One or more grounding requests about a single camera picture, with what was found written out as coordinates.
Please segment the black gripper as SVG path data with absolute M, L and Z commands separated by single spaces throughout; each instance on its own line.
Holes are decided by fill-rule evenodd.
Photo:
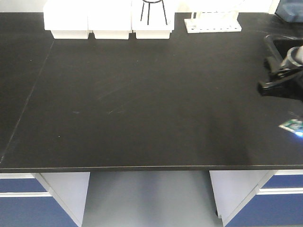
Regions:
M 264 59 L 268 75 L 282 75 L 280 63 L 272 56 Z M 257 91 L 261 96 L 277 96 L 303 100 L 303 70 L 291 70 L 276 81 L 259 81 Z

